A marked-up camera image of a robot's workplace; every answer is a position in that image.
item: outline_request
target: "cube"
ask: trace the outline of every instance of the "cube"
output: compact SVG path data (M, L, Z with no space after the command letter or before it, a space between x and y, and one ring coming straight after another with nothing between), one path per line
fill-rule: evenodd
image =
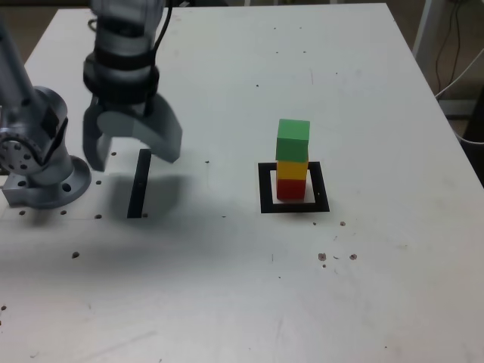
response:
M308 162L278 161L278 179L306 180Z
M280 119L275 159L305 163L308 160L309 121Z
M305 192L305 179L278 179L277 194L279 200L303 200Z

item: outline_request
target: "table surface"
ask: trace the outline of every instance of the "table surface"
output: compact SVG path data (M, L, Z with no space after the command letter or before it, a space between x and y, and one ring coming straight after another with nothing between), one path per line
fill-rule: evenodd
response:
M90 17L59 11L26 65L80 157ZM385 5L177 8L157 60L184 137L148 218L130 139L68 206L1 199L2 361L484 359L484 192ZM280 118L311 121L329 213L260 213Z

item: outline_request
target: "cable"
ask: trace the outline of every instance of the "cable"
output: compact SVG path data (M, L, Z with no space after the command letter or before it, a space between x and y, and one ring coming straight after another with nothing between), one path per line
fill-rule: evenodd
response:
M440 57L442 56L442 52L444 51L445 45L447 44L448 37L452 33L452 20L453 20L454 12L457 9L457 6L458 5L459 5L458 2L455 2L454 3L454 7L452 8L451 16L450 16L449 22L448 22L448 31L447 31L447 34L445 35L444 42L442 43L442 46L440 47L439 53L437 54L437 59L436 59L436 76L437 76L437 82L439 83L439 92L442 89L442 83L440 81L440 75L439 75L439 62L440 62Z
M471 145L484 145L484 142L475 142L475 141L469 141L466 140L465 138L461 137L457 132L454 131L455 137L458 138L460 141L465 142L466 144L471 144Z
M449 88L451 88L459 79L462 78L462 76L469 70L469 68L471 68L474 63L476 63L476 61L479 59L479 57L482 55L482 53L484 53L484 48L481 49L481 51L478 53L478 55L473 59L472 62L469 63L469 65L467 66L467 68L460 74L459 77L457 77L454 81L452 81L452 83L450 85L448 85L447 87L445 87L443 90L441 90L435 97L438 98L442 93L444 93L445 91L447 91Z
M457 27L457 51L455 52L454 66L452 67L452 74L450 80L448 81L448 85L450 85L454 80L455 68L457 67L459 54L461 53L461 26L459 24L459 10L461 9L463 3L464 0L460 0L459 5L457 5L457 9L455 10L455 26Z
M92 30L93 32L96 32L96 28L94 28L94 26L92 24L96 24L97 25L98 23L98 19L90 19L88 21L88 27L90 30Z
M166 15L165 23L163 24L163 28L161 28L160 35L158 36L157 42L154 44L153 47L153 56L157 55L158 48L160 47L161 40L165 36L166 29L168 29L169 20L172 17L172 10L173 10L173 0L167 0L168 2L168 14Z
M478 55L473 59L472 62L469 63L469 65L467 66L467 68L459 75L459 77L457 77L455 79L455 81L453 81L450 85L448 85L443 90L441 90L441 92L439 92L435 97L438 98L442 93L444 93L445 91L447 91L447 89L451 88L459 79L461 79L462 76L473 66L473 64L476 63L476 61L479 59L479 57L482 55L482 53L484 53L484 48L481 49L481 51L478 53ZM465 138L462 138L455 131L454 131L454 135L455 135L456 138L458 138L462 142L465 142L466 144L479 145L479 146L484 145L484 142L475 142L475 141L466 140Z

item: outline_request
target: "black strip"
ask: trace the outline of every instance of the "black strip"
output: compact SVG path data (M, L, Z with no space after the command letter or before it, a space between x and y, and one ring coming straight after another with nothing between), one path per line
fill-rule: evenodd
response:
M259 192L261 213L315 213L329 212L330 205L327 201L324 187L323 173L318 161L308 164L311 176L312 190L315 195L314 203L276 203L272 202L271 171L277 169L277 163L259 163Z
M145 67L154 67L155 62L152 51L131 57L113 54L101 48L95 48L94 53L99 64L114 70L140 70Z
M151 151L150 149L141 149L138 156L138 165L136 166L135 180L129 198L128 215L126 218L141 218L143 214L144 193L148 182L148 173L150 171Z

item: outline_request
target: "metal robot link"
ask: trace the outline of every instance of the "metal robot link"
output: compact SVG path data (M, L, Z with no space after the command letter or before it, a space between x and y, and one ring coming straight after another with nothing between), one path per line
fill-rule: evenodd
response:
M91 9L97 16L95 48L83 73L92 93L82 135L88 164L104 171L113 137L137 138L153 154L175 162L182 128L157 94L155 65L171 6L157 39L162 1L93 0ZM10 172L2 191L9 204L47 209L80 197L91 173L84 160L67 152L67 106L56 92L32 86L1 20L0 106L0 163Z

